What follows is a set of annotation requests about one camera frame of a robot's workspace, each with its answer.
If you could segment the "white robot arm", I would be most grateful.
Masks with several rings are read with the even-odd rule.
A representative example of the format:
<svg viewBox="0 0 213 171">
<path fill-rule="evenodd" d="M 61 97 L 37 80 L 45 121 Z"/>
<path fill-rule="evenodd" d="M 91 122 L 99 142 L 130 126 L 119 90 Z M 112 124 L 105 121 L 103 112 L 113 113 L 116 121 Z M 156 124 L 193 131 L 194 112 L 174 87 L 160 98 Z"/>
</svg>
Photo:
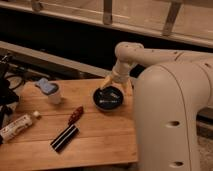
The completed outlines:
<svg viewBox="0 0 213 171">
<path fill-rule="evenodd" d="M 200 171 L 196 116 L 213 108 L 213 53 L 120 42 L 115 55 L 103 87 L 125 85 L 135 65 L 145 67 L 133 97 L 139 170 Z"/>
</svg>

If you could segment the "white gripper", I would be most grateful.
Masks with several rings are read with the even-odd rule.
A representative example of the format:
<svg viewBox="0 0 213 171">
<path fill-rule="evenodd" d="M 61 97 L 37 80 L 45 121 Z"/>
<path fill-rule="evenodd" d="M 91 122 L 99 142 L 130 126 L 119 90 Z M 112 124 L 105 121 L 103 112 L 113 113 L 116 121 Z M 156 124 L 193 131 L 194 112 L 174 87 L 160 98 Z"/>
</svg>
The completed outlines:
<svg viewBox="0 0 213 171">
<path fill-rule="evenodd" d="M 128 92 L 128 78 L 131 70 L 131 66 L 128 63 L 117 61 L 112 69 L 112 77 L 108 75 L 102 82 L 100 88 L 104 89 L 112 84 L 112 80 L 115 83 L 120 83 L 124 93 Z"/>
</svg>

